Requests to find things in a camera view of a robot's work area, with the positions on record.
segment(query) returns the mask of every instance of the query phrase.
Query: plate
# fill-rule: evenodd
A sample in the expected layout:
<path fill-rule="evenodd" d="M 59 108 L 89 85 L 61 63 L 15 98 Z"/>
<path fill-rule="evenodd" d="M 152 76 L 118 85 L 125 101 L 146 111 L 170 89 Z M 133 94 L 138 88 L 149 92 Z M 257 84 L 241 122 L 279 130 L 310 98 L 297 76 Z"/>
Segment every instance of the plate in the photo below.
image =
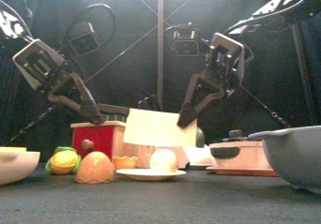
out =
<path fill-rule="evenodd" d="M 136 180 L 145 181 L 164 181 L 172 179 L 177 175 L 186 174 L 185 171 L 177 172 L 158 172 L 152 169 L 121 169 L 116 171 L 120 174 L 128 175 L 128 177 Z"/>

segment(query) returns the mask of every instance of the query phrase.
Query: yellow toy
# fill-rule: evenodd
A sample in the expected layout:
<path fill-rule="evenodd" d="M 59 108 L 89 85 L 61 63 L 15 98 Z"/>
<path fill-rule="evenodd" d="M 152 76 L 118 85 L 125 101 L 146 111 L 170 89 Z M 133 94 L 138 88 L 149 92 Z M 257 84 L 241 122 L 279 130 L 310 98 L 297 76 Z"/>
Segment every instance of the yellow toy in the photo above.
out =
<path fill-rule="evenodd" d="M 77 173 L 82 157 L 77 150 L 67 146 L 58 146 L 54 156 L 47 162 L 46 171 L 58 175 Z"/>

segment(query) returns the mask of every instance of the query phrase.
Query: white bowl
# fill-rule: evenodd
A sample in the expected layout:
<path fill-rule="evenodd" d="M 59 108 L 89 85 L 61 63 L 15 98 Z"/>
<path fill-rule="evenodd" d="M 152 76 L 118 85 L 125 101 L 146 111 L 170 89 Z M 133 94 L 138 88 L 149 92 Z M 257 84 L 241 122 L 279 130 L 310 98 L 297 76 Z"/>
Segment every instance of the white bowl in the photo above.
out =
<path fill-rule="evenodd" d="M 18 182 L 35 171 L 41 152 L 0 151 L 0 185 Z"/>

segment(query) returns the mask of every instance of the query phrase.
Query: black backdrop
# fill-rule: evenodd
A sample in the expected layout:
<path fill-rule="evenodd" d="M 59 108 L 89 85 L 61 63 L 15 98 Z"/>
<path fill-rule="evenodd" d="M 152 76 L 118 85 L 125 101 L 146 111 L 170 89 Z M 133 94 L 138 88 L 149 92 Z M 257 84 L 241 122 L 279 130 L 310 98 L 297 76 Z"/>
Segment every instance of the black backdrop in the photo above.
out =
<path fill-rule="evenodd" d="M 106 4 L 117 16 L 116 37 L 98 51 L 74 55 L 85 70 L 85 80 L 100 103 L 137 108 L 137 102 L 157 94 L 157 7 L 158 0 L 5 0 L 26 19 L 34 37 L 59 49 L 65 31 L 85 7 Z M 165 28 L 193 22 L 203 37 L 212 39 L 245 20 L 271 0 L 165 0 Z M 85 17 L 102 40 L 112 33 L 112 16 L 102 10 Z M 292 29 L 279 33 L 259 33 L 248 38 L 255 59 L 244 85 L 268 107 L 293 127 L 320 123 L 320 15 L 299 25 L 304 66 L 297 59 L 297 42 Z M 192 74 L 205 68 L 205 57 L 178 57 L 165 46 L 164 110 L 178 112 Z M 37 93 L 11 61 L 2 56 L 2 144 L 9 143 L 19 130 L 53 105 Z M 55 109 L 10 145 L 42 151 L 47 160 L 58 145 L 71 145 L 71 123 L 82 118 Z M 243 129 L 245 135 L 284 128 L 263 105 L 240 89 L 223 103 L 200 117 L 199 126 L 207 142 L 227 138 L 229 130 Z"/>

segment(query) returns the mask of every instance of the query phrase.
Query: dark table surface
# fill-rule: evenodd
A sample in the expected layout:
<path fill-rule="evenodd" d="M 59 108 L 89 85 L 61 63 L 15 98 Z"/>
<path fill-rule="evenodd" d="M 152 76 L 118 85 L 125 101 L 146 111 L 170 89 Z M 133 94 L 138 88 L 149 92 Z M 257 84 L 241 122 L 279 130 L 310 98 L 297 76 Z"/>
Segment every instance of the dark table surface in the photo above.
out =
<path fill-rule="evenodd" d="M 121 174 L 109 184 L 74 180 L 41 164 L 26 180 L 0 186 L 0 224 L 321 223 L 321 195 L 279 177 L 188 170 L 158 182 Z"/>

